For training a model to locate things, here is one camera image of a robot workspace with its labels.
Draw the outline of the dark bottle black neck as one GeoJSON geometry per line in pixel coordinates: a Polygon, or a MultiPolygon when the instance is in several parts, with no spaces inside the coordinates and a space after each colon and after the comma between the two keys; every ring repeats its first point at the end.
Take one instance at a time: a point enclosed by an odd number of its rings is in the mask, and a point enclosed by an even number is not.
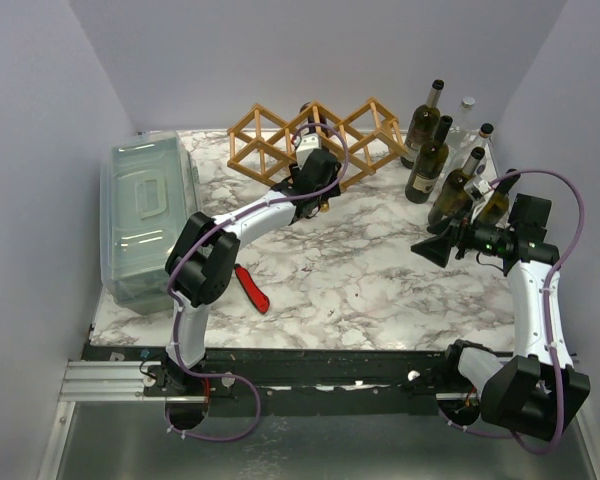
{"type": "Polygon", "coordinates": [[[446,143],[453,118],[443,115],[433,137],[421,147],[405,187],[406,198],[415,203],[425,203],[446,163],[449,147],[446,143]]]}
{"type": "Polygon", "coordinates": [[[490,199],[476,217],[484,225],[496,225],[509,210],[509,192],[520,176],[511,176],[501,181],[495,188],[490,199]]]}

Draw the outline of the green bottle silver foil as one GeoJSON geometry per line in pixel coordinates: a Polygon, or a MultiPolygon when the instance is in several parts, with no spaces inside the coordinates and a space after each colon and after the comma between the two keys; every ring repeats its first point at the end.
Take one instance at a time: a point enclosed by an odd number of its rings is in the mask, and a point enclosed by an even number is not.
{"type": "Polygon", "coordinates": [[[469,200],[464,188],[474,178],[484,155],[485,149],[483,147],[473,148],[464,165],[448,174],[429,211],[427,217],[429,225],[445,217],[453,217],[469,200]]]}

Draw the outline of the clear squat glass bottle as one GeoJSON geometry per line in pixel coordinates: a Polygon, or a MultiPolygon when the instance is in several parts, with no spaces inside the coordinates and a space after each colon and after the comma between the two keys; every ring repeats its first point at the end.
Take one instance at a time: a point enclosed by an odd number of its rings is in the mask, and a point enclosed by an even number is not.
{"type": "Polygon", "coordinates": [[[471,96],[465,96],[452,115],[453,123],[446,138],[446,143],[450,149],[458,150],[472,133],[471,114],[474,106],[475,99],[471,96]]]}

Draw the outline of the green wine bottle brown label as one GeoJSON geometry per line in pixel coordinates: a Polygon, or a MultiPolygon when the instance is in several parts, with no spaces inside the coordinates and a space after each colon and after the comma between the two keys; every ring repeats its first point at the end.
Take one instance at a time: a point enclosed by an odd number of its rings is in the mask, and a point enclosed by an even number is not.
{"type": "Polygon", "coordinates": [[[442,79],[434,80],[427,100],[412,115],[404,140],[407,154],[400,158],[402,165],[407,169],[413,168],[421,147],[432,137],[439,123],[438,102],[444,85],[442,79]]]}

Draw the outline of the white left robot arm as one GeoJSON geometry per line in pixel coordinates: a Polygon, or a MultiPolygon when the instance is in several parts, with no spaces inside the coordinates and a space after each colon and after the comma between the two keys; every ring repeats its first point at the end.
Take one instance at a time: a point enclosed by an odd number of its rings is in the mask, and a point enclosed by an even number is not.
{"type": "Polygon", "coordinates": [[[241,248],[260,237],[310,218],[321,203],[338,196],[341,164],[320,148],[291,176],[251,204],[217,217],[190,216],[169,255],[167,293],[174,300],[174,325],[166,347],[173,365],[167,382],[181,395],[202,380],[210,307],[228,288],[241,248]]]}

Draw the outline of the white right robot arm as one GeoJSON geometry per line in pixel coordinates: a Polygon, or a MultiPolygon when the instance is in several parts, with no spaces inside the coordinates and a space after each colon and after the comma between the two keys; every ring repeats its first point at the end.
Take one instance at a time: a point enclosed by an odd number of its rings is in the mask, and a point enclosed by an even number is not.
{"type": "Polygon", "coordinates": [[[501,260],[513,298],[512,359],[501,363],[491,349],[458,340],[445,352],[440,379],[454,392],[472,384],[485,422],[543,441],[564,431],[590,393],[589,378],[575,371],[562,335],[560,254],[545,240],[550,211],[550,201],[519,194],[508,227],[460,213],[411,248],[439,267],[468,251],[501,260]]]}

